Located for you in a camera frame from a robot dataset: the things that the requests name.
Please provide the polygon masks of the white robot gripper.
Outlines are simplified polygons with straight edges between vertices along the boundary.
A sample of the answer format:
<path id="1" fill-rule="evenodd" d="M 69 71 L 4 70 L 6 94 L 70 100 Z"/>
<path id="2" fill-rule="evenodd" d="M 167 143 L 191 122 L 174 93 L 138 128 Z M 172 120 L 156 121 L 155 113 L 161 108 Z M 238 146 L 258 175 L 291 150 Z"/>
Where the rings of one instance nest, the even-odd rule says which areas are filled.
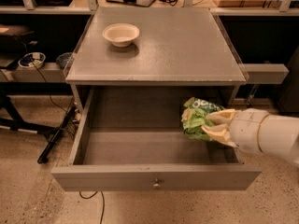
<path id="1" fill-rule="evenodd" d="M 239 112 L 223 109 L 206 115 L 215 126 L 203 125 L 202 130 L 214 141 L 229 147 L 237 147 L 243 152 L 262 154 L 258 132 L 263 120 L 269 116 L 265 110 L 249 108 Z"/>

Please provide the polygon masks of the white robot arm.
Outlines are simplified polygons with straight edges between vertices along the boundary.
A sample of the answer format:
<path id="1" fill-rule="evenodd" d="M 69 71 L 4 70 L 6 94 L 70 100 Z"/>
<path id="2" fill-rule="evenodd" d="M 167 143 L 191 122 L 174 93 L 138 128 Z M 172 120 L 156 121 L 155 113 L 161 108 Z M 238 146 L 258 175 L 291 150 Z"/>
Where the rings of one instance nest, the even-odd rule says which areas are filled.
<path id="1" fill-rule="evenodd" d="M 249 108 L 224 109 L 206 116 L 214 126 L 202 126 L 212 139 L 251 154 L 283 159 L 299 167 L 299 118 Z"/>

